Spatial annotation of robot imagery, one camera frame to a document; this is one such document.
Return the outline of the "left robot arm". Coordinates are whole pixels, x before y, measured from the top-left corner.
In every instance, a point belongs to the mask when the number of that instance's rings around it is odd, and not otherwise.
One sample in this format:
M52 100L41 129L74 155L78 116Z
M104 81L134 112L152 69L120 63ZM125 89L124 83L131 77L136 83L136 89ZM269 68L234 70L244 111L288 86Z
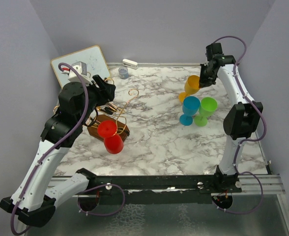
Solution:
M100 76L85 85L69 82L63 86L56 113L46 121L39 147L23 182L16 192L0 202L0 208L31 227L43 227L58 206L73 195L90 194L96 182L88 171L79 171L63 183L48 189L48 185L62 158L68 153L83 131L83 125L92 111L113 101L116 87Z

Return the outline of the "blue plastic wine glass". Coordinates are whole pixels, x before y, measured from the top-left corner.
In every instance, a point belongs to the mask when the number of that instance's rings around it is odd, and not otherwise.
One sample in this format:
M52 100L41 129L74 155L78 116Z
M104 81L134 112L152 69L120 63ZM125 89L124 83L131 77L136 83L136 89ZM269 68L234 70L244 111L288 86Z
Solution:
M200 107L200 100L194 96L188 96L183 100L183 114L179 118L179 122L184 126L190 126L193 123L193 116L197 113Z

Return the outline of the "green plastic wine glass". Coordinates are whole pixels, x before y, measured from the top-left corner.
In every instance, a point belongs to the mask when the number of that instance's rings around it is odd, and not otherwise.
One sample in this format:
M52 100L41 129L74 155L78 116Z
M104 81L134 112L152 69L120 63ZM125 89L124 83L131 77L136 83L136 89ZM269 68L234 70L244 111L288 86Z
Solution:
M205 97L201 100L199 114L195 116L194 123L199 127L204 127L208 123L208 117L217 110L217 101L212 97Z

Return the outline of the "red plastic wine glass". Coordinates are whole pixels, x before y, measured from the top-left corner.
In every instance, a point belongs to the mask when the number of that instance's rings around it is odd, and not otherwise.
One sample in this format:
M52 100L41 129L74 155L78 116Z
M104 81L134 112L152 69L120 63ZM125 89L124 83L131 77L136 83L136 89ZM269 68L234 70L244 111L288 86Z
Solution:
M117 133L117 125L114 121L102 121L98 125L97 133L103 138L103 143L108 153L118 154L123 150L123 140Z

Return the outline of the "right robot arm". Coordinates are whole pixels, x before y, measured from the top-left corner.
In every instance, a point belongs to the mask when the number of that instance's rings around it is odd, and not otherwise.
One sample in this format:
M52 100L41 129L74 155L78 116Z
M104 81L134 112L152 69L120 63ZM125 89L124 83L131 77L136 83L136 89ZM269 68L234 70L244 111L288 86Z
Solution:
M207 64L201 66L200 88L209 87L219 79L228 95L231 109L223 121L227 136L224 154L217 166L212 186L218 192L235 187L238 163L245 142L249 141L260 121L263 105L247 92L232 55L224 55L218 42L206 47Z

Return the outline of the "yellow plastic wine glass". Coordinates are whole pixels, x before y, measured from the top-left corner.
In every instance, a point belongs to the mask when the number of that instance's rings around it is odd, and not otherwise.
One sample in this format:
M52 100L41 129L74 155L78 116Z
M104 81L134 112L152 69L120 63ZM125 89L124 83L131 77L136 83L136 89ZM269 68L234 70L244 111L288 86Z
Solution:
M200 90L200 78L197 75L191 75L188 77L184 92L181 92L178 96L179 101L182 103L187 96L193 95Z

